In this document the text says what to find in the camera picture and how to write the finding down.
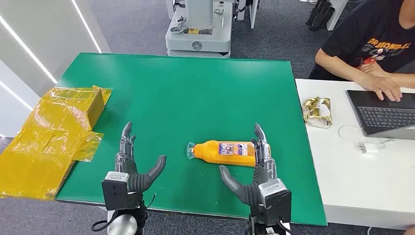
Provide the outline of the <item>person's left hand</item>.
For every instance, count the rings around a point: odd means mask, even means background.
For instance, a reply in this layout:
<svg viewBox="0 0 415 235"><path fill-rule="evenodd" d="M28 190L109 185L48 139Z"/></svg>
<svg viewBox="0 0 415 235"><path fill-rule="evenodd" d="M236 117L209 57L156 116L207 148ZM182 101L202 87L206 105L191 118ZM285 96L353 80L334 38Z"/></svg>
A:
<svg viewBox="0 0 415 235"><path fill-rule="evenodd" d="M373 76L390 77L390 73L384 71L376 62L363 64L358 68L360 71Z"/></svg>

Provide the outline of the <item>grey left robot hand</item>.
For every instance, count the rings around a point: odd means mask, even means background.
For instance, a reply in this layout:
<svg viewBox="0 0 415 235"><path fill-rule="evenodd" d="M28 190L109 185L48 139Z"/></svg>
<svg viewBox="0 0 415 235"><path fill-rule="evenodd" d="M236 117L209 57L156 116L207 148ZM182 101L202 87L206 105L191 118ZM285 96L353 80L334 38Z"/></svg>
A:
<svg viewBox="0 0 415 235"><path fill-rule="evenodd" d="M122 130L119 151L115 157L115 170L129 175L127 182L129 191L143 193L150 188L165 169L166 156L159 156L155 166L147 173L139 173L134 158L134 141L136 136L131 135L132 125L132 122L129 121Z"/></svg>

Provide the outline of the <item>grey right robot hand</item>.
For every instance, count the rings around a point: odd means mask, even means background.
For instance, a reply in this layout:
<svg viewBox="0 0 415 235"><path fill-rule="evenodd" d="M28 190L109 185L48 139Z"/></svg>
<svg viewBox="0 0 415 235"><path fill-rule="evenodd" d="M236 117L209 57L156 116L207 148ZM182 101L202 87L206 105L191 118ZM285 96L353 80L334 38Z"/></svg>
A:
<svg viewBox="0 0 415 235"><path fill-rule="evenodd" d="M271 154L271 147L267 142L266 135L262 127L256 123L254 125L256 139L252 139L255 149L255 165L253 181L249 185L238 182L231 176L228 168L224 165L219 166L223 183L238 197L238 199L248 206L266 206L266 197L274 194L279 184L277 179L276 162Z"/></svg>

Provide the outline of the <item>person's right hand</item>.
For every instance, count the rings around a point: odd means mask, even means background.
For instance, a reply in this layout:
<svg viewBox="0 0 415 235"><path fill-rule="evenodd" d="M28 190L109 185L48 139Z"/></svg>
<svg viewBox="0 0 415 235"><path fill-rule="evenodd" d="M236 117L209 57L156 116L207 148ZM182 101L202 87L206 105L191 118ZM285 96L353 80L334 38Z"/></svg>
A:
<svg viewBox="0 0 415 235"><path fill-rule="evenodd" d="M392 79L387 77L363 74L355 79L362 88L375 92L380 100L387 97L390 101L399 102L402 97L400 87Z"/></svg>

